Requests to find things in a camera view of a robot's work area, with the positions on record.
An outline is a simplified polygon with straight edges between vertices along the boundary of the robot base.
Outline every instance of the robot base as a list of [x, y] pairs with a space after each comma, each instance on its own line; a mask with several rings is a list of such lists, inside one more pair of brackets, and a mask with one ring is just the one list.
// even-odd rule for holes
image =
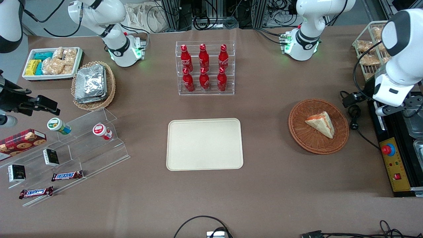
[[289, 39], [279, 37], [280, 43], [285, 43], [287, 45], [281, 45], [280, 48], [283, 54], [290, 55], [293, 59], [298, 61], [305, 61], [311, 58], [311, 56], [317, 51], [317, 46], [319, 43], [315, 44], [308, 50], [305, 50], [302, 45], [300, 45], [296, 39], [296, 34], [299, 29], [295, 28], [292, 31], [287, 31], [285, 36], [290, 36]]
[[115, 56], [110, 51], [112, 60], [120, 67], [129, 67], [135, 64], [138, 60], [143, 60], [146, 52], [146, 41], [141, 41], [140, 38], [127, 35], [129, 39], [129, 48], [122, 56]]

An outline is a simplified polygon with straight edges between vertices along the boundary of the brown woven basket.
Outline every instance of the brown woven basket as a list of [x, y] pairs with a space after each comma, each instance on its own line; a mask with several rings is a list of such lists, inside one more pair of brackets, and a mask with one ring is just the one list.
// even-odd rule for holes
[[[335, 129], [333, 139], [305, 123], [307, 117], [323, 111], [329, 114]], [[344, 147], [349, 136], [349, 127], [345, 116], [335, 105], [322, 99], [313, 98], [297, 103], [289, 114], [288, 124], [292, 136], [300, 146], [320, 155], [339, 151]]]
[[[94, 62], [90, 62], [88, 64], [84, 64], [82, 65], [81, 68], [87, 68], [87, 67], [91, 67], [95, 64], [101, 64], [102, 66], [104, 66], [106, 68], [106, 80], [107, 80], [107, 93], [109, 94], [108, 97], [106, 98], [106, 100], [104, 101], [98, 101], [98, 102], [89, 102], [89, 103], [78, 103], [76, 100], [74, 100], [74, 104], [79, 107], [80, 109], [85, 109], [88, 111], [95, 111], [99, 108], [102, 107], [107, 107], [113, 100], [113, 98], [115, 97], [115, 92], [116, 92], [116, 81], [115, 81], [115, 76], [113, 75], [112, 70], [110, 69], [110, 67], [101, 61], [94, 61]], [[72, 79], [72, 87], [71, 87], [71, 93], [72, 96], [74, 96], [75, 98], [75, 81], [76, 81], [76, 75], [74, 76], [74, 78]]]

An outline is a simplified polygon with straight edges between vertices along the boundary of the red bottle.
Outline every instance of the red bottle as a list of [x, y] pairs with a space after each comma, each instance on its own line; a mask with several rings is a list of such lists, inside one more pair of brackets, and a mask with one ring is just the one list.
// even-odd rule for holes
[[206, 72], [208, 72], [210, 69], [209, 67], [210, 60], [209, 60], [209, 54], [206, 51], [205, 44], [200, 45], [200, 54], [198, 55], [198, 58], [200, 60], [200, 68], [204, 68]]
[[219, 68], [219, 74], [217, 75], [217, 87], [219, 89], [219, 92], [223, 92], [226, 90], [226, 81], [227, 77], [225, 74], [225, 68], [220, 67]]
[[224, 68], [225, 70], [228, 68], [228, 53], [226, 52], [226, 45], [223, 44], [220, 46], [220, 54], [219, 54], [219, 68]]
[[184, 68], [187, 68], [190, 73], [193, 71], [194, 67], [192, 66], [191, 55], [187, 50], [186, 45], [181, 45], [181, 61]]
[[187, 88], [188, 92], [194, 91], [194, 82], [192, 80], [192, 76], [190, 75], [190, 72], [188, 72], [187, 68], [184, 68], [182, 70], [182, 73], [184, 76], [182, 77], [182, 80], [184, 81], [184, 85]]
[[200, 85], [203, 92], [210, 91], [209, 76], [205, 68], [200, 69]]

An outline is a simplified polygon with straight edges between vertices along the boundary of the table surface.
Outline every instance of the table surface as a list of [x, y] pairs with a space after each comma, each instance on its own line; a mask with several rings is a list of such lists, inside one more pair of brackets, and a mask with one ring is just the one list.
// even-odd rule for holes
[[[7, 189], [7, 180], [1, 179], [0, 236], [172, 237], [197, 215], [218, 217], [235, 237], [245, 238], [298, 237], [314, 230], [374, 234], [381, 219], [404, 234], [417, 235], [423, 199], [392, 197], [378, 150], [351, 132], [341, 151], [315, 155], [301, 148], [288, 129], [291, 108], [307, 98], [325, 99], [345, 112], [338, 92], [355, 90], [352, 68], [357, 58], [351, 43], [364, 27], [327, 27], [319, 50], [305, 62], [281, 55], [276, 44], [252, 30], [152, 34], [146, 59], [128, 68], [114, 64], [99, 37], [30, 36], [30, 49], [78, 46], [85, 52], [84, 63], [110, 65], [117, 89], [108, 109], [118, 118], [115, 127], [131, 158], [30, 208], [21, 207], [19, 192]], [[179, 96], [175, 41], [220, 39], [236, 40], [235, 95]], [[58, 101], [64, 121], [87, 113], [73, 104], [71, 81], [20, 78], [18, 84]], [[365, 104], [362, 110], [361, 131], [376, 141]], [[18, 125], [0, 129], [2, 137], [29, 127], [46, 131], [52, 117], [45, 112], [15, 116]], [[241, 121], [242, 168], [166, 168], [170, 121], [231, 117]], [[218, 226], [199, 219], [179, 236], [205, 237]]]

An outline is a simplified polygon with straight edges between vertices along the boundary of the red button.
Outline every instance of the red button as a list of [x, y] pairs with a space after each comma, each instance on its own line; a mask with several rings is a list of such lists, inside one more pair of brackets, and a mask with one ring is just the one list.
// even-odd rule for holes
[[384, 145], [384, 146], [382, 146], [382, 153], [383, 153], [383, 154], [388, 155], [388, 154], [390, 154], [391, 152], [392, 152], [392, 149], [391, 149], [391, 147], [390, 147], [390, 146], [388, 146], [388, 145]]

